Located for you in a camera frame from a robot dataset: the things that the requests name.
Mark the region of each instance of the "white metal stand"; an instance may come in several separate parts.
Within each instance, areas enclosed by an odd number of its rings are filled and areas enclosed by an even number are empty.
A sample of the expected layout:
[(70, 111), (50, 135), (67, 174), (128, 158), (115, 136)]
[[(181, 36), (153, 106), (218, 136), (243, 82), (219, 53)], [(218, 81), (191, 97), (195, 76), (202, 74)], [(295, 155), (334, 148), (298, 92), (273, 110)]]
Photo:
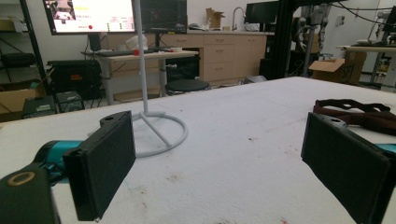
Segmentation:
[[(147, 125), (150, 127), (152, 131), (154, 131), (158, 137), (163, 140), (165, 143), (165, 147), (149, 151), (149, 152), (144, 152), (144, 153), (138, 153), (136, 155), (137, 158), (143, 158), (143, 157), (149, 157), (153, 155), (157, 155), (160, 153), (163, 153), (165, 151), (168, 151), (174, 147), (177, 147), (180, 143), (182, 143), (188, 135), (189, 130), (187, 129), (186, 124), (181, 121), (180, 119), (177, 119), (172, 116), (165, 115), (165, 112), (149, 112), (149, 106), (148, 106), (148, 90), (147, 90), (147, 82), (146, 82), (146, 67), (145, 67), (145, 57), (144, 57), (144, 46), (143, 46), (143, 32), (142, 32), (142, 16), (141, 16), (141, 11), (140, 11), (140, 0), (136, 0), (135, 2), (135, 25), (137, 29), (137, 37), (138, 37), (138, 43), (139, 43), (139, 62), (140, 62), (140, 75), (141, 75), (141, 85), (142, 85), (142, 95), (143, 95), (143, 107), (144, 111), (140, 112), (138, 114), (133, 115), (133, 120), (138, 120), (142, 119), (147, 123)], [(175, 143), (170, 143), (155, 127), (154, 125), (149, 121), (148, 117), (155, 117), (155, 118), (161, 118), (161, 119), (170, 119), (173, 120), (177, 123), (179, 123), (183, 127), (183, 134), (175, 141)]]

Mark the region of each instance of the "stool seat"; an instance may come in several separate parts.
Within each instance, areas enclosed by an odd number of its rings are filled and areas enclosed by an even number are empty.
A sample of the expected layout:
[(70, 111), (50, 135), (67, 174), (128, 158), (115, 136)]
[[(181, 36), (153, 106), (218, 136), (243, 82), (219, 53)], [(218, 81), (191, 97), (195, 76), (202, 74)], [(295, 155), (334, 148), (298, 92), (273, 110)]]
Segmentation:
[(181, 94), (190, 91), (204, 91), (210, 87), (208, 82), (199, 79), (181, 79), (171, 81), (165, 85), (166, 91), (172, 94)]

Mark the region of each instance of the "desk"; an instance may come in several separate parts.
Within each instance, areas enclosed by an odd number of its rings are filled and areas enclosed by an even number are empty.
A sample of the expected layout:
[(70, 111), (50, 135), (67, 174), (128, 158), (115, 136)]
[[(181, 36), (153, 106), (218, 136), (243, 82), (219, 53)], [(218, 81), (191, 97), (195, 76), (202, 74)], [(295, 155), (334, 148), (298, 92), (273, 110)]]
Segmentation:
[[(162, 87), (162, 96), (164, 96), (166, 84), (166, 67), (165, 60), (173, 58), (184, 58), (191, 57), (198, 52), (182, 50), (181, 52), (162, 52), (162, 53), (150, 53), (145, 54), (145, 60), (158, 60), (160, 62), (160, 72), (158, 74), (147, 74), (148, 85), (155, 85), (160, 83)], [(113, 95), (125, 91), (136, 91), (141, 90), (140, 87), (140, 76), (128, 76), (128, 77), (113, 77), (111, 64), (119, 63), (120, 66), (123, 63), (138, 62), (139, 56), (127, 55), (118, 57), (97, 57), (99, 64), (102, 68), (103, 85), (106, 91), (106, 98), (108, 105), (114, 105)]]
[[(149, 100), (151, 109), (183, 119), (190, 134), (166, 153), (137, 159), (100, 223), (354, 223), (300, 156), (315, 101), (346, 97), (396, 111), (394, 93), (304, 77)], [(86, 139), (99, 119), (124, 110), (137, 113), (142, 104), (6, 123), (0, 129), (0, 176), (31, 162), (48, 141)], [(156, 122), (167, 128), (163, 119)], [(375, 143), (396, 143), (394, 136), (353, 131)], [(134, 135), (137, 152), (162, 142), (139, 121)], [(69, 186), (58, 184), (53, 194), (62, 222), (77, 223)], [(396, 220), (396, 195), (389, 210), (384, 224)]]
[(338, 46), (338, 49), (348, 50), (348, 51), (364, 51), (364, 52), (379, 52), (379, 53), (389, 53), (390, 60), (389, 69), (387, 76), (381, 87), (381, 91), (395, 91), (396, 83), (396, 48), (384, 48), (384, 47), (355, 47), (355, 46)]

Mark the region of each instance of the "black storage bin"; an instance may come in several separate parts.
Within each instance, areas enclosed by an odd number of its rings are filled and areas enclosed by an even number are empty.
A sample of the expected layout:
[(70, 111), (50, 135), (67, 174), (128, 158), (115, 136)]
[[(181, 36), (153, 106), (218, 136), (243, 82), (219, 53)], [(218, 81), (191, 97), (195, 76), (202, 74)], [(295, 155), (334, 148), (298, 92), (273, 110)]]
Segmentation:
[(50, 61), (50, 88), (52, 94), (76, 91), (83, 100), (102, 97), (101, 69), (96, 60)]

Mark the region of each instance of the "dark brown cloth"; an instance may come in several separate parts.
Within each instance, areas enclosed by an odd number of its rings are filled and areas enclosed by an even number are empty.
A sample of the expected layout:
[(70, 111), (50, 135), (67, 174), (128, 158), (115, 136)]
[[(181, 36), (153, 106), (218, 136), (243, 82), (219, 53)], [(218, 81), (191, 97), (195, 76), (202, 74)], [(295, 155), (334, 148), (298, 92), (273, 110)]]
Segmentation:
[[(344, 110), (359, 109), (361, 112), (348, 112), (325, 108), (334, 106)], [(361, 104), (350, 99), (317, 100), (314, 113), (331, 116), (343, 120), (346, 124), (379, 132), (396, 135), (396, 116), (390, 113), (390, 108), (381, 104)]]

